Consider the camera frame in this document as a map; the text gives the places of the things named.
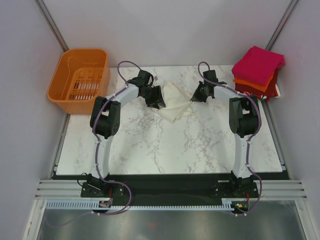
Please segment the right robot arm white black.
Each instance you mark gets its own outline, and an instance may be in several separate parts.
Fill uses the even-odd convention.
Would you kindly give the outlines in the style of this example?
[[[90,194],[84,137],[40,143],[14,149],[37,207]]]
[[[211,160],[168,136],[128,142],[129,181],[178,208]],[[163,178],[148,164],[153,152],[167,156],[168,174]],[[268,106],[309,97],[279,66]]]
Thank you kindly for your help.
[[[190,100],[205,103],[211,97],[228,104],[228,123],[234,134],[235,157],[230,180],[224,186],[235,197],[257,198],[259,191],[250,164],[253,140],[262,125],[258,100],[255,96],[244,95],[230,88],[226,82],[219,81],[215,70],[204,71],[200,76],[203,81],[199,82]]]

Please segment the cream white t shirt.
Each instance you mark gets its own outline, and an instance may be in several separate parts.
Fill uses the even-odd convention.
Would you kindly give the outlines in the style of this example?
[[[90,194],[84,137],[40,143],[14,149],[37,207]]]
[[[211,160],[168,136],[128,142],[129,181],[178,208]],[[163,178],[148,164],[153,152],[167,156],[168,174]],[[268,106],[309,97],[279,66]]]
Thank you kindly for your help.
[[[156,110],[158,115],[171,124],[183,117],[194,115],[193,102],[191,102],[191,95],[188,92],[181,90],[170,81],[166,82],[161,90],[166,107]]]

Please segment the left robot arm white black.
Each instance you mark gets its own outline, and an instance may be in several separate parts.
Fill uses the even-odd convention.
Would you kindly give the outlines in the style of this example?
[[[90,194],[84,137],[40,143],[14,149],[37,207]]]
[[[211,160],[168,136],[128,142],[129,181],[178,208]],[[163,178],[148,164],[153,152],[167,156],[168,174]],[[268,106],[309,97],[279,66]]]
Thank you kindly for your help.
[[[84,189],[92,188],[92,192],[99,197],[106,196],[110,191],[107,177],[109,171],[109,156],[114,136],[120,128],[121,109],[130,101],[141,97],[148,108],[161,109],[166,107],[162,96],[161,87],[154,86],[154,76],[145,70],[140,70],[138,75],[125,83],[113,95],[98,96],[93,105],[90,127],[96,137],[94,153],[94,172],[87,175]]]

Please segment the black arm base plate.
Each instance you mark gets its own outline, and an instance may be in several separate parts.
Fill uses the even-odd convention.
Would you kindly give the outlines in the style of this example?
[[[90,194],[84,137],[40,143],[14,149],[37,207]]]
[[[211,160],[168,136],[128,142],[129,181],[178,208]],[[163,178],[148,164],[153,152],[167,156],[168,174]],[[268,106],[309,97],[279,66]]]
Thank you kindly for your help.
[[[106,194],[92,192],[92,187],[83,186],[83,198],[111,198],[116,206],[127,203],[134,206],[182,206],[216,205],[223,198],[254,199],[256,197],[235,197],[224,184],[230,180],[230,173],[196,174],[111,174],[107,177],[110,188]]]

